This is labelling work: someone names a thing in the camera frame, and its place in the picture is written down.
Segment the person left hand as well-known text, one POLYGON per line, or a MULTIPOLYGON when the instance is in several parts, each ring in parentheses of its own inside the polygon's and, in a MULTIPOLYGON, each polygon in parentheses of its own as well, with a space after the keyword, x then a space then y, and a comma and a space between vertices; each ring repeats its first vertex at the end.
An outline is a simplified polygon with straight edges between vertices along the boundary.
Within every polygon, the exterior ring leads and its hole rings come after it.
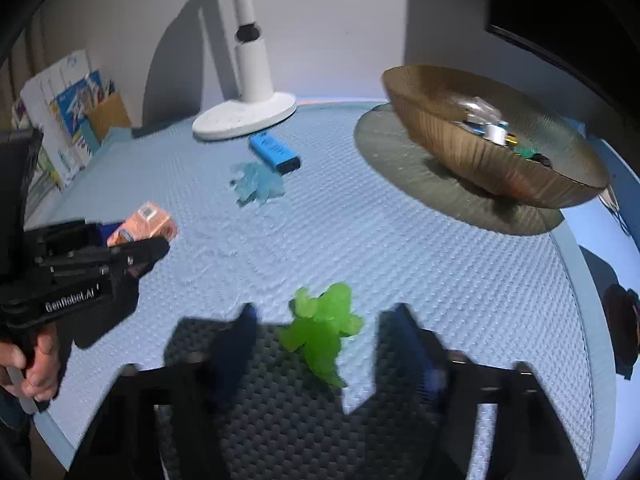
POLYGON ((58 393, 60 376, 60 340, 58 326, 51 323, 40 328, 32 340, 34 356, 27 359, 24 352, 8 340, 1 341, 1 387, 12 396, 20 392, 38 402, 52 400, 58 393), (16 388, 9 378, 9 366, 24 372, 21 387, 16 388))

